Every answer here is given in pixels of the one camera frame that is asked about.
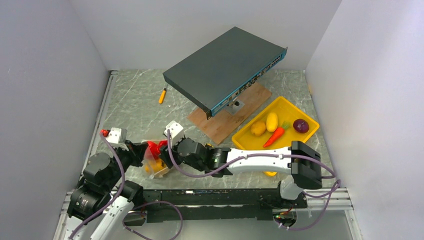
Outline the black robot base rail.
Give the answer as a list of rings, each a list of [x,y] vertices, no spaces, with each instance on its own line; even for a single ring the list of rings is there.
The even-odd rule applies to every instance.
[[[270,221],[278,211],[305,209],[307,200],[299,194],[295,200],[281,198],[277,188],[239,189],[145,189],[143,207],[124,217],[125,225],[183,220],[256,219]]]

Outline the yellow bell pepper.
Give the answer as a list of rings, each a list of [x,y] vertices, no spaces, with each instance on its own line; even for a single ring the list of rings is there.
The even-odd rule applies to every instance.
[[[156,174],[167,168],[166,164],[159,159],[148,159],[144,164],[144,170],[149,174]]]

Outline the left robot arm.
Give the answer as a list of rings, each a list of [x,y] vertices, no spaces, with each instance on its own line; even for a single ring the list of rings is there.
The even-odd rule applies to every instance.
[[[82,172],[67,208],[68,240],[105,240],[110,231],[130,210],[139,209],[145,198],[143,187],[125,179],[130,167],[141,167],[146,142],[125,142],[126,148],[111,148],[92,155]]]

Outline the clear polka dot zip bag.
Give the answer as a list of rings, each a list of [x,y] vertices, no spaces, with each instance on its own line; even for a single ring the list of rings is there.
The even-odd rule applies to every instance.
[[[160,147],[164,147],[167,141],[162,140],[145,140],[143,143],[147,144],[147,149],[143,156],[143,169],[145,174],[150,179],[163,178],[170,169],[160,157]]]

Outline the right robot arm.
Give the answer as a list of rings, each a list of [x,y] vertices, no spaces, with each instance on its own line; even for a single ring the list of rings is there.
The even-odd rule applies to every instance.
[[[228,147],[210,147],[183,138],[176,145],[167,140],[159,149],[159,157],[168,168],[175,167],[184,175],[194,178],[212,176],[221,178],[244,172],[276,172],[287,177],[281,181],[275,194],[276,203],[289,207],[304,190],[322,188],[323,167],[321,156],[301,141],[290,146],[268,150],[241,150]],[[200,171],[198,175],[184,172],[180,164]]]

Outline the red bell pepper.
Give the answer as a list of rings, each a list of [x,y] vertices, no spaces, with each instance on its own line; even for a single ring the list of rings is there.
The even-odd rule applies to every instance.
[[[167,141],[166,140],[160,140],[158,142],[156,141],[147,141],[148,144],[148,149],[150,150],[153,158],[155,160],[160,158],[160,154],[161,154],[161,147],[163,146],[167,146]]]

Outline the orange carrot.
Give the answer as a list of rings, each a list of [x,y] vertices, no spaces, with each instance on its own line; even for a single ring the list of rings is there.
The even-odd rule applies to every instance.
[[[282,126],[276,128],[276,130],[272,133],[270,138],[266,141],[266,143],[262,147],[267,148],[273,145],[278,139],[280,139],[285,134],[286,130],[289,127],[290,127],[290,123],[285,121],[282,124]]]

